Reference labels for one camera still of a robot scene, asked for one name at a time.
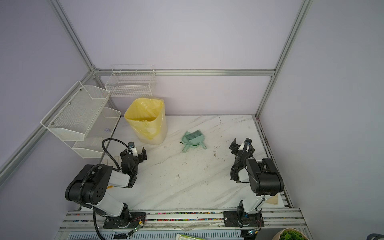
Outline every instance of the white mesh shelf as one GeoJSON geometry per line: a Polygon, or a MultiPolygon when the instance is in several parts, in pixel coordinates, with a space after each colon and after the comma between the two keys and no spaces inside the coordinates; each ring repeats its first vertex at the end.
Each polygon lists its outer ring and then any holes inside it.
{"type": "Polygon", "coordinates": [[[72,149],[82,158],[101,158],[104,139],[112,136],[121,112],[111,108],[103,108],[84,141],[76,142],[72,149]]]}
{"type": "Polygon", "coordinates": [[[112,71],[105,84],[112,97],[152,96],[156,85],[152,65],[112,65],[112,71]]]}
{"type": "Polygon", "coordinates": [[[84,141],[103,107],[110,92],[96,86],[83,86],[49,123],[41,124],[62,141],[84,141]]]}

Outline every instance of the green dustpan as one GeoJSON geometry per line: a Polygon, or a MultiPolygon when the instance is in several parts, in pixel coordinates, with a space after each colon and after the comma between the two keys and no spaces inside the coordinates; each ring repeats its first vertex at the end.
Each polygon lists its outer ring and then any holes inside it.
{"type": "Polygon", "coordinates": [[[185,145],[185,147],[183,148],[183,152],[186,152],[188,150],[188,148],[197,148],[199,146],[199,144],[192,144],[188,141],[188,139],[185,137],[186,135],[188,134],[191,134],[190,132],[186,131],[183,138],[181,139],[181,141],[183,142],[183,145],[185,145]]]}

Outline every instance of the black mounting plate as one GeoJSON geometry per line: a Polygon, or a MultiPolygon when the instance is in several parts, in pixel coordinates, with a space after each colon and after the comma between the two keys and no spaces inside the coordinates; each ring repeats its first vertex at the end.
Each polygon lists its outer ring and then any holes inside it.
{"type": "MultiPolygon", "coordinates": [[[[134,228],[139,224],[139,221],[142,220],[143,222],[145,221],[145,217],[147,216],[145,212],[129,212],[131,215],[131,219],[136,219],[135,221],[130,221],[129,225],[126,228],[134,228]]],[[[103,228],[108,229],[108,228],[119,228],[118,227],[118,222],[113,220],[113,217],[107,217],[104,222],[103,228]]]]}
{"type": "MultiPolygon", "coordinates": [[[[237,217],[237,211],[224,211],[224,225],[226,227],[239,227],[235,223],[238,222],[238,217],[237,217]]],[[[257,214],[245,214],[242,218],[241,221],[243,223],[243,227],[258,227],[264,226],[264,221],[261,218],[262,214],[257,213],[257,214]]]]}

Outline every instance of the trash can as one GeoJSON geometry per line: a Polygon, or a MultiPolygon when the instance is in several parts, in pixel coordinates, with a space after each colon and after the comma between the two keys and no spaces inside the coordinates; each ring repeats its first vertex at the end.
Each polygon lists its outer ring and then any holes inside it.
{"type": "Polygon", "coordinates": [[[167,135],[164,101],[156,98],[138,98],[124,114],[125,120],[143,143],[159,145],[167,135]]]}

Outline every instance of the table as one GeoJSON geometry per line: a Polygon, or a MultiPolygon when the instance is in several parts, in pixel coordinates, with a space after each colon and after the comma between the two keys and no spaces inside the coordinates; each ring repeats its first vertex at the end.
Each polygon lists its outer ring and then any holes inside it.
{"type": "MultiPolygon", "coordinates": [[[[168,133],[160,145],[140,142],[130,125],[121,118],[113,138],[135,142],[138,153],[142,147],[147,160],[139,164],[137,181],[132,188],[109,189],[109,193],[130,210],[188,210],[236,208],[240,200],[254,195],[249,184],[230,179],[235,155],[228,149],[234,138],[241,144],[252,139],[256,160],[266,158],[252,115],[166,116],[168,133]],[[180,143],[186,131],[201,130],[205,136],[202,147],[182,153],[180,143]]],[[[108,151],[120,163],[125,147],[111,141],[108,151]]],[[[105,155],[102,163],[114,166],[105,155]]],[[[274,208],[265,203],[263,208],[274,208]]]]}

